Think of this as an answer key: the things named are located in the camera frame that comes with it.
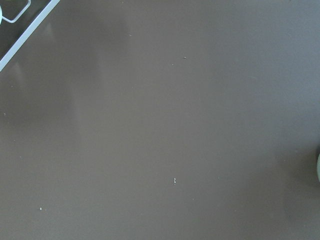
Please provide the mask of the light green ceramic bowl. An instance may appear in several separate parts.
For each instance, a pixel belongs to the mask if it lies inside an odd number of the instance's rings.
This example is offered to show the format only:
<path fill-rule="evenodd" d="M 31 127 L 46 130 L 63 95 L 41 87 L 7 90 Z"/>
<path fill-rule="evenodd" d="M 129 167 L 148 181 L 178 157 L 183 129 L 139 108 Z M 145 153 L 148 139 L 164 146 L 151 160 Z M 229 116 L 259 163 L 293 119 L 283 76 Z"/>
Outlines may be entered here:
<path fill-rule="evenodd" d="M 317 157 L 316 173 L 317 173 L 317 179 L 320 182 L 320 154 Z"/>

